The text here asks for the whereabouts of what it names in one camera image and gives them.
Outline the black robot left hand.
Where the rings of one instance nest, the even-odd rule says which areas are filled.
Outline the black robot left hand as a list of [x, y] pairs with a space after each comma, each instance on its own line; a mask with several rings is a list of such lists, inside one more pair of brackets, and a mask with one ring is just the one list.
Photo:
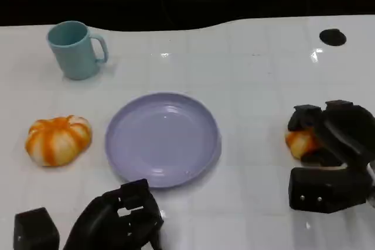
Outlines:
[[70, 231], [64, 249], [161, 249], [164, 220], [147, 179], [94, 198]]

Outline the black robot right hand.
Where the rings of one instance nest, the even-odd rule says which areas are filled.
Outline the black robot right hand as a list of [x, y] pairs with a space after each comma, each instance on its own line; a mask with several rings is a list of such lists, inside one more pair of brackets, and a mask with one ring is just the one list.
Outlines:
[[374, 115], [344, 100], [294, 106], [285, 133], [291, 155], [303, 165], [365, 167], [374, 162]]

